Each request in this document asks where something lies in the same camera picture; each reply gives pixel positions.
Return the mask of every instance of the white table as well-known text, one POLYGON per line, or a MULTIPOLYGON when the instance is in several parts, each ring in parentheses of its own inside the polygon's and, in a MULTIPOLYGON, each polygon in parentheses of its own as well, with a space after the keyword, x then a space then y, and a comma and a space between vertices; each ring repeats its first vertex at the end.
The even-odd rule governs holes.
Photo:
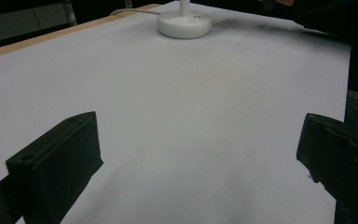
POLYGON ((296 147, 306 113, 343 120, 350 47, 192 8, 213 18, 200 39, 136 14, 1 55, 0 178, 14 153, 95 110, 104 165, 63 223, 333 223, 296 147))

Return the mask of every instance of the wooden table edge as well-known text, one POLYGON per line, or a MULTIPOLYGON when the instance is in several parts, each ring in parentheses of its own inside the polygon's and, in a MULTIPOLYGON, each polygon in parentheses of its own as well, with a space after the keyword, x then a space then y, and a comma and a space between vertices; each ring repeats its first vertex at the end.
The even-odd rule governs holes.
MULTIPOLYGON (((151 9, 153 7, 158 7, 158 6, 159 6, 159 4, 150 4, 150 5, 146 5, 146 6, 138 7, 138 8, 148 10, 148 9, 151 9)), ((0 55, 17 50, 17 49, 23 49, 23 48, 26 48, 26 47, 29 47, 29 46, 32 46, 32 45, 35 45, 35 44, 59 37, 59 36, 68 35, 68 34, 76 32, 76 31, 84 30, 84 29, 90 28, 92 26, 103 24, 103 23, 106 23, 109 21, 115 21, 115 20, 130 16, 130 15, 133 15, 135 13, 136 12, 132 12, 132 11, 121 12, 114 16, 107 16, 107 17, 100 18, 95 21, 88 21, 88 22, 85 22, 85 23, 82 23, 82 24, 79 24, 76 26, 72 26, 72 27, 69 27, 69 28, 66 28, 63 30, 59 30, 59 31, 56 31, 56 32, 53 32, 50 34, 40 35, 40 36, 26 39, 26 40, 23 40, 23 41, 14 43, 14 44, 6 45, 3 47, 0 47, 0 55)))

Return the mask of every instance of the white surface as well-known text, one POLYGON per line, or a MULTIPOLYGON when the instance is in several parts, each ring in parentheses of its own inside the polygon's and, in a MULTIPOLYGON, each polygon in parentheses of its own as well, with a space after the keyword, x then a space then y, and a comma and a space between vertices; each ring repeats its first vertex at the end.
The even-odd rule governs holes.
POLYGON ((105 164, 63 223, 333 223, 296 147, 306 113, 344 118, 349 46, 192 7, 213 18, 203 38, 138 14, 0 56, 0 178, 15 152, 95 110, 105 164))

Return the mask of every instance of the lamp stem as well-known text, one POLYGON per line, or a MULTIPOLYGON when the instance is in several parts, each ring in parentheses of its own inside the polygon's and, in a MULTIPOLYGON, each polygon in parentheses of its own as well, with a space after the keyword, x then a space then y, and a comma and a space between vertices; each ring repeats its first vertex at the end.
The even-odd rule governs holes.
POLYGON ((180 0, 180 17, 190 14, 190 0, 180 0))

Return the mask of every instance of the round base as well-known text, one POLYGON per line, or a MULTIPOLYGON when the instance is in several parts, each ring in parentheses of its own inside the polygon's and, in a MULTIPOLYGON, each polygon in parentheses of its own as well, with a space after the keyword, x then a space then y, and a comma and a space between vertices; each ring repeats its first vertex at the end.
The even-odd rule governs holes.
POLYGON ((211 27, 211 17, 198 11, 191 11, 185 17, 180 17, 179 11, 169 11, 158 15, 158 30, 173 38, 202 37, 209 33, 211 27))

